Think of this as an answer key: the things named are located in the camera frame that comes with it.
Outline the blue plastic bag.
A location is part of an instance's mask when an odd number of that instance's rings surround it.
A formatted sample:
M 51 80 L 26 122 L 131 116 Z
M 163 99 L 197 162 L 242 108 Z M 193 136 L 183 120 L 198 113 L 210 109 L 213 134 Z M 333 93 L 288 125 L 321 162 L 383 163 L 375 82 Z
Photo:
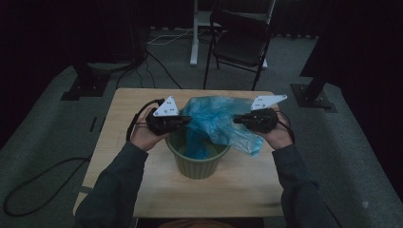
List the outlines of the blue plastic bag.
M 263 145 L 263 138 L 252 133 L 241 123 L 234 123 L 234 117 L 250 112 L 251 99 L 205 96 L 191 98 L 180 111 L 190 116 L 185 137 L 188 146 L 184 155 L 191 159 L 204 160 L 210 153 L 205 141 L 231 146 L 240 152 L 256 157 Z

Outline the black stand with square base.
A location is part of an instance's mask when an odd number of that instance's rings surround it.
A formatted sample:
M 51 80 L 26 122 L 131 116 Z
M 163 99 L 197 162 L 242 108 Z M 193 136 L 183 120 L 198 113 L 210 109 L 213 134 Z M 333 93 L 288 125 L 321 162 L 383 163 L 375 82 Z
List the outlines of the black stand with square base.
M 317 43 L 306 61 L 300 77 L 311 77 L 309 84 L 291 84 L 299 107 L 321 108 L 325 112 L 337 113 L 335 105 L 330 102 L 323 91 L 333 75 L 334 63 L 329 55 L 326 42 L 318 38 Z
M 110 74 L 100 69 L 94 69 L 87 63 L 73 66 L 77 77 L 69 91 L 65 92 L 62 101 L 78 101 L 82 97 L 102 97 L 106 90 Z

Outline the person's left hand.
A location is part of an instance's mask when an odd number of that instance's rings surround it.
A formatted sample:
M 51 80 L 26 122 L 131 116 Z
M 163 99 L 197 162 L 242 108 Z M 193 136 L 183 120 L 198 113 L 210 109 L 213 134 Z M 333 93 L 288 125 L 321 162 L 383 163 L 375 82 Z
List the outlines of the person's left hand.
M 143 151 L 147 152 L 151 150 L 158 142 L 166 139 L 169 134 L 155 135 L 146 123 L 146 117 L 151 112 L 151 108 L 148 108 L 144 115 L 136 122 L 132 131 L 130 142 Z

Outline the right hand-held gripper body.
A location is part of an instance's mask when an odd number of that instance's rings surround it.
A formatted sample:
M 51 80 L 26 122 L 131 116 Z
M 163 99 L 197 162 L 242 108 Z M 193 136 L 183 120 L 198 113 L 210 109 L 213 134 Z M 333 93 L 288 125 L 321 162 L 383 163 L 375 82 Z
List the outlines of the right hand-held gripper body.
M 260 133 L 268 133 L 278 124 L 278 115 L 273 105 L 287 99 L 283 95 L 259 95 L 251 105 L 248 128 Z

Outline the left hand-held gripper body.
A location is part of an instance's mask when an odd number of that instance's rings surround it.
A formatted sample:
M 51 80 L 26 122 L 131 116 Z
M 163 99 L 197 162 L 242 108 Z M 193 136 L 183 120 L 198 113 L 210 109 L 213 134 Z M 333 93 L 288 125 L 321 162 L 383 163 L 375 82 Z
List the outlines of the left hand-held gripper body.
M 156 135 L 175 131 L 182 125 L 182 117 L 173 96 L 165 99 L 158 108 L 153 108 L 146 116 L 148 128 Z

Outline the person's right hand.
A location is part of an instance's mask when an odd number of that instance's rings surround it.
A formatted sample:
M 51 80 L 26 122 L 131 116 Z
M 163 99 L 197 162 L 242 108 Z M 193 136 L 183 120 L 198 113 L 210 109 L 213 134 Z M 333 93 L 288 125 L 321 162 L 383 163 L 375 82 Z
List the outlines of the person's right hand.
M 288 119 L 282 114 L 278 107 L 274 107 L 274 110 L 279 120 L 276 128 L 266 134 L 257 132 L 257 135 L 265 139 L 274 150 L 278 150 L 292 144 L 293 140 L 289 133 L 290 126 Z

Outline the green ribbed plastic bin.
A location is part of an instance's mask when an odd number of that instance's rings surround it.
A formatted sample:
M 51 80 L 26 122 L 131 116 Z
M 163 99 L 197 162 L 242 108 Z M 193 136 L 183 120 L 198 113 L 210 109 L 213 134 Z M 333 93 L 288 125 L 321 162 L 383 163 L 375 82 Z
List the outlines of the green ribbed plastic bin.
M 215 144 L 204 136 L 190 136 L 185 127 L 171 133 L 165 141 L 179 171 L 191 180 L 212 176 L 229 150 L 228 145 Z

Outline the black folding chair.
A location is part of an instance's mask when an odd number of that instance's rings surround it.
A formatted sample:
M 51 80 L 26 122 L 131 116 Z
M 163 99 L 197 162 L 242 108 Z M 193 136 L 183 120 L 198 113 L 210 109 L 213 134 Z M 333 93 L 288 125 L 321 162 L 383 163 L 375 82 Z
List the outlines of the black folding chair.
M 272 38 L 270 26 L 262 20 L 214 10 L 209 16 L 212 38 L 206 60 L 203 88 L 206 88 L 211 58 L 220 64 L 254 72 L 251 90 L 256 88 Z

